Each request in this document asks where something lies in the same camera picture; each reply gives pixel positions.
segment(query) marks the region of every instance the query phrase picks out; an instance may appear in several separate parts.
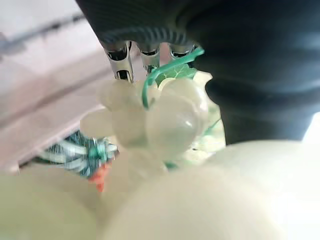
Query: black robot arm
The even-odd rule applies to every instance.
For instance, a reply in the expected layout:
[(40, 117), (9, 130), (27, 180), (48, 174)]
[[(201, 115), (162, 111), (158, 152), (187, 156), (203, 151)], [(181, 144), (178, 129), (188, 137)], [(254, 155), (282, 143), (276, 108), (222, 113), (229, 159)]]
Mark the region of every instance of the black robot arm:
[(301, 140), (320, 112), (318, 0), (77, 0), (102, 46), (200, 45), (226, 143)]

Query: white ball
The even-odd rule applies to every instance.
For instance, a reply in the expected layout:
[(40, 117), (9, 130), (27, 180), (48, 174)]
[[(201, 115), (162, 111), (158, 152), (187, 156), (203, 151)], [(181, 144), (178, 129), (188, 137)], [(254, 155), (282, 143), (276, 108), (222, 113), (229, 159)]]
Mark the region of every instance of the white ball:
[[(143, 91), (144, 85), (145, 85), (145, 81), (143, 81), (143, 80), (140, 80), (140, 81), (136, 82), (136, 84), (135, 84), (137, 95), (141, 99), (141, 101), (142, 101), (142, 91)], [(149, 106), (153, 102), (155, 102), (160, 97), (160, 94), (161, 94), (156, 83), (154, 83), (151, 86), (148, 86), (146, 93), (147, 93), (147, 99), (148, 99)]]
[(123, 79), (117, 79), (113, 84), (105, 84), (98, 92), (99, 102), (110, 111), (116, 111), (128, 103), (140, 103), (136, 88)]
[(125, 149), (146, 141), (146, 112), (142, 105), (127, 103), (112, 112), (113, 133)]
[(200, 133), (207, 128), (209, 118), (207, 95), (193, 80), (183, 77), (170, 81), (163, 87), (161, 94), (178, 95), (190, 100), (199, 114)]
[(197, 137), (200, 121), (193, 104), (176, 95), (161, 95), (146, 116), (146, 134), (154, 153), (169, 158), (186, 151)]
[(89, 138), (104, 138), (113, 135), (111, 112), (100, 109), (90, 112), (80, 121), (80, 131)]
[(209, 166), (177, 170), (132, 194), (103, 239), (287, 239), (270, 217), (263, 197), (232, 172)]

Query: translucent sphere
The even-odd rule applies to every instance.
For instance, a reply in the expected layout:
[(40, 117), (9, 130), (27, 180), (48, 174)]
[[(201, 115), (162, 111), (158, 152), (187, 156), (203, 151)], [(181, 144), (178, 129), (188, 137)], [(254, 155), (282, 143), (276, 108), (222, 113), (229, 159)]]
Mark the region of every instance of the translucent sphere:
[(186, 98), (161, 95), (146, 116), (149, 146), (161, 158), (186, 151), (200, 129), (198, 113)]
[(113, 135), (111, 112), (100, 109), (90, 112), (80, 121), (80, 131), (89, 138), (104, 138)]
[(146, 139), (146, 112), (142, 105), (127, 103), (112, 112), (113, 133), (121, 146), (128, 149)]
[[(140, 80), (135, 84), (136, 93), (140, 99), (142, 99), (142, 91), (144, 85), (145, 81), (143, 80)], [(160, 97), (161, 92), (159, 91), (157, 84), (154, 83), (153, 85), (148, 86), (146, 94), (148, 99), (148, 105), (151, 106)]]
[(126, 80), (117, 79), (113, 84), (105, 84), (98, 92), (99, 102), (110, 111), (116, 111), (128, 103), (140, 103), (136, 88)]
[(184, 77), (170, 81), (163, 87), (162, 94), (178, 95), (190, 100), (199, 114), (200, 132), (207, 128), (209, 117), (207, 95), (193, 80)]

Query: orange object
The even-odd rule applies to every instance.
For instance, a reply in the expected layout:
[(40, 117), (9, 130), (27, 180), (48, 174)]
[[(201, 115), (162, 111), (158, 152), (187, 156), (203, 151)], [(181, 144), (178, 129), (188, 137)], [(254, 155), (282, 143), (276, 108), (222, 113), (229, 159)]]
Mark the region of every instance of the orange object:
[(95, 184), (96, 189), (102, 193), (105, 188), (105, 178), (109, 173), (111, 165), (108, 163), (103, 164), (89, 179), (90, 182)]

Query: white surface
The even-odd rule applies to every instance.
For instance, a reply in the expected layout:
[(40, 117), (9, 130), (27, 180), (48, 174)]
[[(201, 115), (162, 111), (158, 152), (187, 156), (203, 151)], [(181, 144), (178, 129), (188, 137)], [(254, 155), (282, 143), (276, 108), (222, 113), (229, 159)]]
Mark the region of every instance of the white surface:
[(6, 37), (80, 12), (75, 0), (1, 0), (0, 31)]

